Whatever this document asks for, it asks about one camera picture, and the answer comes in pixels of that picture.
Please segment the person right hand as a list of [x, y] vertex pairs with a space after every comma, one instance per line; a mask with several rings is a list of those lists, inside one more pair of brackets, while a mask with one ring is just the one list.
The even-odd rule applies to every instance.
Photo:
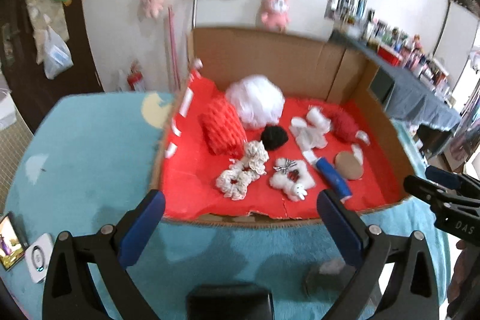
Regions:
[[471, 243], [468, 243], [467, 241], [459, 240], [456, 243], [456, 248], [462, 252], [465, 252], [465, 251], [471, 251], [474, 248], [474, 246]]

